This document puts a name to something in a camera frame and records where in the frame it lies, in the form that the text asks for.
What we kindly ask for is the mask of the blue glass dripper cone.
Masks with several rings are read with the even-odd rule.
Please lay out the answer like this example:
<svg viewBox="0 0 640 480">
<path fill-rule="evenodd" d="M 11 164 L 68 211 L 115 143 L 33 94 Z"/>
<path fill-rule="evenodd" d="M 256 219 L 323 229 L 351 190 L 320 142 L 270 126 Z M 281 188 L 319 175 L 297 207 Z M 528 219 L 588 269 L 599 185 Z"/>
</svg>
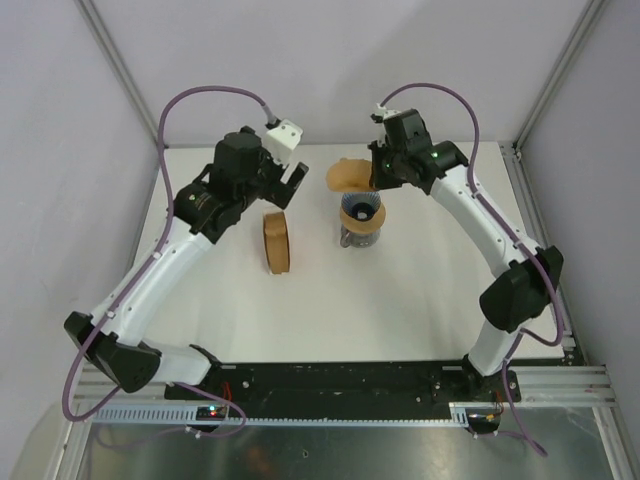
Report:
<svg viewBox="0 0 640 480">
<path fill-rule="evenodd" d="M 360 219 L 369 219 L 381 204 L 380 195 L 377 192 L 350 192 L 344 193 L 341 199 L 343 207 L 350 216 Z"/>
</svg>

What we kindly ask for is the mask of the aluminium corner post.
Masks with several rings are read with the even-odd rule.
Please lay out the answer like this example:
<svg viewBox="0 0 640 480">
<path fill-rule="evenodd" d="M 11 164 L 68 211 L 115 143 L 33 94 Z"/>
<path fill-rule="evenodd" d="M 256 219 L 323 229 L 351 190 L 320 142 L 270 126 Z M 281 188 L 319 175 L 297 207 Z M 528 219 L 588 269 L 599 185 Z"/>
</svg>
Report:
<svg viewBox="0 0 640 480">
<path fill-rule="evenodd" d="M 153 117 L 96 3 L 92 0 L 74 0 L 73 3 L 88 27 L 96 45 L 101 51 L 145 133 L 151 142 L 155 144 L 158 139 L 157 121 Z"/>
<path fill-rule="evenodd" d="M 549 74 L 546 76 L 541 90 L 537 94 L 521 127 L 518 129 L 512 142 L 512 147 L 516 151 L 520 151 L 525 146 L 546 110 L 550 107 L 552 100 L 559 93 L 566 77 L 578 60 L 609 4 L 610 1 L 606 0 L 589 0 L 586 2 Z"/>
</svg>

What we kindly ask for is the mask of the left aluminium corner post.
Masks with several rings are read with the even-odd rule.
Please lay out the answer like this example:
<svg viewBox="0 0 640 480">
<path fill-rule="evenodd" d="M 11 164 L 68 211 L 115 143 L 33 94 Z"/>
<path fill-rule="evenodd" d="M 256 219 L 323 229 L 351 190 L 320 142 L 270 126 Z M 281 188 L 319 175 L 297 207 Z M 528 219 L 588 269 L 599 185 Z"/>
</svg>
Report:
<svg viewBox="0 0 640 480">
<path fill-rule="evenodd" d="M 153 117 L 96 3 L 92 0 L 74 0 L 73 3 L 88 27 L 96 45 L 101 51 L 145 133 L 151 142 L 155 144 L 158 139 L 157 121 Z"/>
</svg>

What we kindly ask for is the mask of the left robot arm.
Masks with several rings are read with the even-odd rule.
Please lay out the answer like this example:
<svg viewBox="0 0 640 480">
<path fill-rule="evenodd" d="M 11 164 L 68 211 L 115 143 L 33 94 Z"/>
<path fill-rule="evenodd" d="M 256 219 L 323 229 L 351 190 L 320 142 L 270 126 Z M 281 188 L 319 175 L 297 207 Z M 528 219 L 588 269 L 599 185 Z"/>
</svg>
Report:
<svg viewBox="0 0 640 480">
<path fill-rule="evenodd" d="M 176 194 L 164 231 L 110 296 L 90 313 L 72 313 L 64 328 L 85 357 L 127 393 L 151 382 L 185 383 L 197 398 L 214 397 L 220 374 L 213 357 L 195 345 L 154 344 L 145 337 L 150 322 L 178 281 L 217 243 L 256 200 L 280 209 L 290 203 L 308 168 L 289 159 L 303 135 L 281 121 L 258 136 L 249 127 L 228 133 L 213 160 Z"/>
</svg>

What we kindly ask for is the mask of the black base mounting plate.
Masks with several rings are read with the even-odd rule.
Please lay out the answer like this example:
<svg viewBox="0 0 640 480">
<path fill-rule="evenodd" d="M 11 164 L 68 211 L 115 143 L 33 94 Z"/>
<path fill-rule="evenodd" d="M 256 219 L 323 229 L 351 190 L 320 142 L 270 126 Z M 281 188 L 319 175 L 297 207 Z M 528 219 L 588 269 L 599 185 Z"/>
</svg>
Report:
<svg viewBox="0 0 640 480">
<path fill-rule="evenodd" d="M 412 394 L 435 403 L 521 400 L 515 373 L 482 376 L 465 359 L 236 364 L 216 361 L 201 382 L 183 387 L 175 381 L 166 388 L 165 397 L 186 399 L 204 392 L 220 393 L 225 400 L 245 403 L 269 402 L 276 394 L 283 394 L 286 400 L 296 394 L 309 394 L 313 399 L 329 394 L 397 399 Z"/>
</svg>

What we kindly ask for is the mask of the glass coffee carafe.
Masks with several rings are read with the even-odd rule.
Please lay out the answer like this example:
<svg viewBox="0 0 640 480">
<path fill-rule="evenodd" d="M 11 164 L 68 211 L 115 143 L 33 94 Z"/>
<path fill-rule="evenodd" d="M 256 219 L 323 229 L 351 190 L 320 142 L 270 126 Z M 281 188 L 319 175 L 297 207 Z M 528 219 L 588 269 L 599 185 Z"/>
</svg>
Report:
<svg viewBox="0 0 640 480">
<path fill-rule="evenodd" d="M 343 248 L 368 248 L 373 246 L 380 238 L 381 230 L 368 234 L 355 233 L 346 227 L 341 227 L 340 245 Z"/>
</svg>

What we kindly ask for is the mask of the single brown coffee filter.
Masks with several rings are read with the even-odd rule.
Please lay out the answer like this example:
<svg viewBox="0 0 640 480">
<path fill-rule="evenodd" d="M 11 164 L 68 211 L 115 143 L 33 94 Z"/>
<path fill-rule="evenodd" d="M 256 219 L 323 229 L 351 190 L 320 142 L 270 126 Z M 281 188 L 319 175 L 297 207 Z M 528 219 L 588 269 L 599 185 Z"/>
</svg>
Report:
<svg viewBox="0 0 640 480">
<path fill-rule="evenodd" d="M 330 191 L 341 193 L 372 192 L 372 162 L 365 159 L 341 158 L 326 173 L 326 185 Z"/>
</svg>

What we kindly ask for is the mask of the right aluminium corner post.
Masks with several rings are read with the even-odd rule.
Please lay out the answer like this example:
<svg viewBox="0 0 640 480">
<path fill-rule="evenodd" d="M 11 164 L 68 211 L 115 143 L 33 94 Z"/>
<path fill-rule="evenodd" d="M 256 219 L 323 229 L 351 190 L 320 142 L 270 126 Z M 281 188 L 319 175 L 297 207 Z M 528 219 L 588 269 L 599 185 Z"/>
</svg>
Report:
<svg viewBox="0 0 640 480">
<path fill-rule="evenodd" d="M 550 107 L 552 100 L 559 93 L 566 77 L 578 60 L 609 4 L 610 1 L 606 0 L 589 0 L 586 2 L 549 74 L 546 76 L 541 90 L 537 94 L 521 127 L 518 129 L 512 142 L 512 147 L 516 151 L 520 151 L 525 146 L 546 110 Z"/>
</svg>

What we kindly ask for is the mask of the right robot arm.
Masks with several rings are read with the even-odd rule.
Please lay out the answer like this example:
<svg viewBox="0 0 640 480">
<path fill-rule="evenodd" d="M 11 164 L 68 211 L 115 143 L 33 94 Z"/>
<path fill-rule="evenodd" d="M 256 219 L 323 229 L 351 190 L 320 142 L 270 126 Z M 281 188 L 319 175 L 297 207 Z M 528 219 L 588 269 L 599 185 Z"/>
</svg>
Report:
<svg viewBox="0 0 640 480">
<path fill-rule="evenodd" d="M 371 118 L 380 127 L 368 146 L 371 186 L 388 190 L 410 184 L 432 197 L 473 241 L 494 277 L 479 297 L 483 326 L 462 360 L 463 393 L 484 401 L 496 391 L 495 374 L 511 357 L 518 336 L 556 300 L 564 258 L 502 217 L 474 178 L 467 156 L 451 141 L 433 143 L 417 110 L 378 105 Z"/>
</svg>

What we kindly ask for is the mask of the wooden dripper ring holder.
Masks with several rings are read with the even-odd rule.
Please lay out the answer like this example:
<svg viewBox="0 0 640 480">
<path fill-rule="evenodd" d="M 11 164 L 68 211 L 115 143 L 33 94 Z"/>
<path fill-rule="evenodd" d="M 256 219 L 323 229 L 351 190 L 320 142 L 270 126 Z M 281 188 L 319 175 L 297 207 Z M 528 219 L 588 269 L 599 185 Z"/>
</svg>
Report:
<svg viewBox="0 0 640 480">
<path fill-rule="evenodd" d="M 340 221 L 350 232 L 359 235 L 368 235 L 380 230 L 386 220 L 386 208 L 380 204 L 375 213 L 367 220 L 360 220 L 349 215 L 343 208 L 340 208 Z"/>
</svg>

